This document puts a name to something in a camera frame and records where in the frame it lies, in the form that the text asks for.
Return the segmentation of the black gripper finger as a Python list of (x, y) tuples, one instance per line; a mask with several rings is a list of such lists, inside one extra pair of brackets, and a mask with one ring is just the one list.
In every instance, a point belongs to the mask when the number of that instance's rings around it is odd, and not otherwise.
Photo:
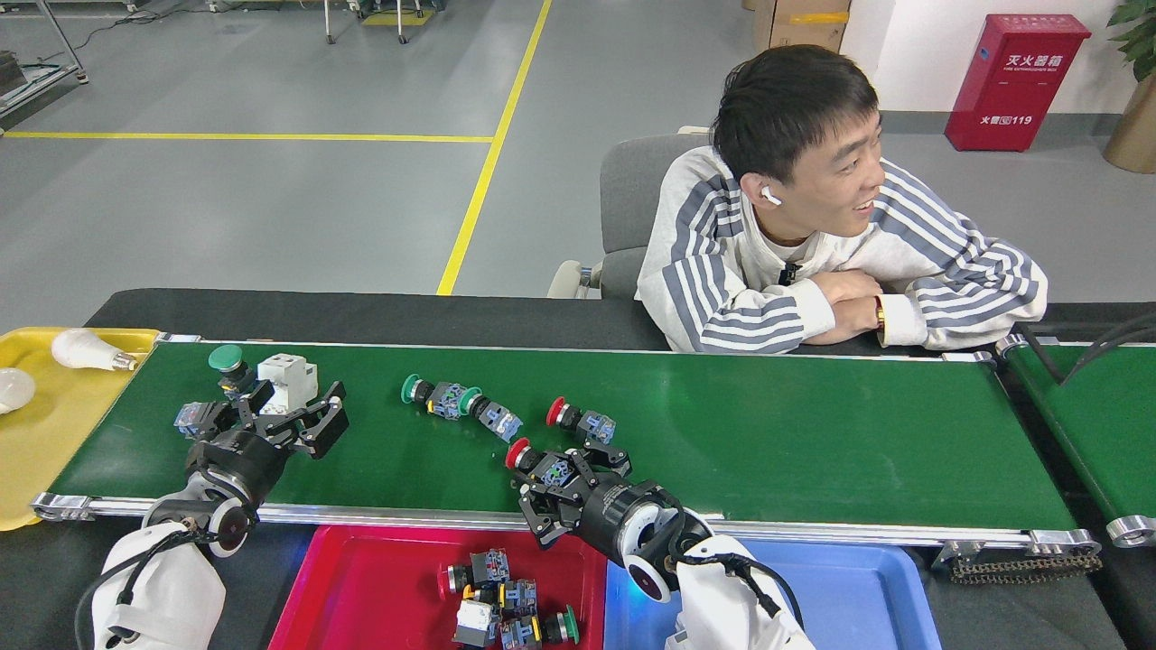
[(541, 551), (549, 551), (562, 535), (581, 534), (581, 478), (564, 486), (524, 483), (523, 515)]
[(253, 427), (261, 407), (274, 394), (271, 381), (257, 381), (249, 394), (237, 396), (231, 402), (201, 402), (194, 416), (194, 440), (212, 441), (220, 433)]
[(342, 382), (331, 384), (318, 402), (292, 409), (286, 415), (264, 415), (264, 437), (277, 449), (307, 453), (321, 460), (335, 441), (350, 427)]
[(632, 486), (629, 480), (632, 471), (630, 457), (618, 446), (586, 440), (581, 446), (569, 450), (569, 461), (575, 470), (570, 488)]

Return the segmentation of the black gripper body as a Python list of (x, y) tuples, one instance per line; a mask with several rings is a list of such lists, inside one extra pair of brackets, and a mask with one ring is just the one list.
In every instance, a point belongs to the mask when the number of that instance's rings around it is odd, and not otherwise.
[(186, 458), (186, 477), (199, 470), (212, 470), (215, 477), (227, 478), (236, 489), (247, 494), (252, 505), (264, 505), (290, 456), (288, 449), (277, 448), (255, 433), (218, 433), (214, 440), (198, 440)]
[(636, 554), (674, 517), (674, 509), (657, 493), (657, 483), (631, 483), (605, 478), (585, 498), (578, 538), (612, 561)]

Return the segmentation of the person's left hand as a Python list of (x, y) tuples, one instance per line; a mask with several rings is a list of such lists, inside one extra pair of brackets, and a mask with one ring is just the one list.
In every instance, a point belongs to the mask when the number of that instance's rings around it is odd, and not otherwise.
[(879, 304), (874, 296), (833, 303), (833, 328), (805, 339), (806, 345), (829, 346), (879, 328)]

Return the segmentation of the person's right hand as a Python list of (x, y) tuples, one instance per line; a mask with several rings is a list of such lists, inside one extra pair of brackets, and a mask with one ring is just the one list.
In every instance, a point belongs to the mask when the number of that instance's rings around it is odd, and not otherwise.
[(862, 269), (822, 272), (810, 276), (810, 280), (831, 305), (850, 300), (866, 300), (883, 293), (879, 280)]

